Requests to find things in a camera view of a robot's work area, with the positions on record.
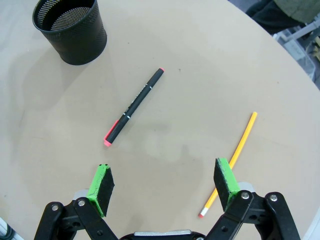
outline green gripper pad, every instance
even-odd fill
[[[101,217],[107,215],[114,186],[111,168],[107,164],[100,164],[95,172],[86,197],[97,208]]]
[[[233,197],[240,191],[235,175],[226,158],[217,158],[215,160],[213,179],[225,212]]]

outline black mesh pencil cup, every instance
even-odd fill
[[[32,18],[68,64],[91,62],[107,44],[97,0],[40,0]]]

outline cable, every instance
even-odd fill
[[[14,238],[15,231],[9,224],[6,224],[6,234],[4,236],[0,236],[0,240],[12,240]]]

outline round table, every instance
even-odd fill
[[[36,0],[0,3],[0,217],[35,235],[44,207],[67,205],[109,164],[106,222],[134,231],[207,234],[223,213],[215,158],[260,196],[284,195],[301,237],[320,199],[320,92],[293,58],[226,0],[99,0],[104,52],[73,66],[32,24]],[[109,148],[103,137],[158,68],[165,73]],[[258,239],[244,224],[237,239]],[[75,239],[88,239],[83,231]]]

